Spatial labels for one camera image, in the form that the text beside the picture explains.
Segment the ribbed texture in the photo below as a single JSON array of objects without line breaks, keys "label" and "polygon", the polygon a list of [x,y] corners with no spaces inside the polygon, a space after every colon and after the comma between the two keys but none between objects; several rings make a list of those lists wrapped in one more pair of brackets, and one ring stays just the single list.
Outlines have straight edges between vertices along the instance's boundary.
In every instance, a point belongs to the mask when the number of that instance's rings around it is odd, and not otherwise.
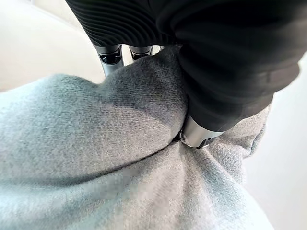
[{"label": "ribbed texture", "polygon": [[174,39],[158,32],[153,17],[134,1],[66,0],[91,41],[97,46],[127,44],[166,46]]}]

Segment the black sleeve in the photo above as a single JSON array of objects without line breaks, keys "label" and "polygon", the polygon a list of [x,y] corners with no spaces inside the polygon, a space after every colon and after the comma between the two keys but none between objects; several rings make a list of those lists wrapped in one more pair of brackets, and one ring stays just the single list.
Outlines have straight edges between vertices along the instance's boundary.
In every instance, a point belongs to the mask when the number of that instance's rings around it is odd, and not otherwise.
[{"label": "black sleeve", "polygon": [[201,126],[225,131],[269,105],[299,74],[307,50],[307,3],[297,0],[152,1],[157,27],[179,54]]}]

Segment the metal cap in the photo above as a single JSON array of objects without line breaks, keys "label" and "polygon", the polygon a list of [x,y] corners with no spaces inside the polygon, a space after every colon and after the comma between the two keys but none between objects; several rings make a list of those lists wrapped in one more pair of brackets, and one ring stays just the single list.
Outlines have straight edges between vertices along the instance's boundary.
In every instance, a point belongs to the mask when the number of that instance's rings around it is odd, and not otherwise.
[{"label": "metal cap", "polygon": [[188,116],[180,132],[180,140],[190,147],[203,148],[210,143],[209,140],[213,140],[223,133],[207,130],[198,125],[191,116]]}]

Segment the gray knit fabric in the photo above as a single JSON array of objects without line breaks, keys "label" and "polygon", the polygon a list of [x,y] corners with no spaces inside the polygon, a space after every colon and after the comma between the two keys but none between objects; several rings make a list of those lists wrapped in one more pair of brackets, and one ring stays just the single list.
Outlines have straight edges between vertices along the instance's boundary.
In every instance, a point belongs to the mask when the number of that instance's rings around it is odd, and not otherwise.
[{"label": "gray knit fabric", "polygon": [[100,85],[55,75],[0,94],[0,229],[272,229],[242,187],[268,109],[187,147],[181,78],[169,47]]}]

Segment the white wall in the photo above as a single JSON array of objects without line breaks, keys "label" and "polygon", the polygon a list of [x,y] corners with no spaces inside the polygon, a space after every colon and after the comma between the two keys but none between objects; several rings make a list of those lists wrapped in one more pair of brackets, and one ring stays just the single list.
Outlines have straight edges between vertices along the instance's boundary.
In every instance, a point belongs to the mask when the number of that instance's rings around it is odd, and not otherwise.
[{"label": "white wall", "polygon": [[[0,0],[0,91],[55,72],[102,81],[95,49],[63,2],[35,0],[55,19],[29,2]],[[307,229],[307,56],[301,66],[301,76],[276,94],[265,137],[245,161],[247,189],[278,230]]]}]

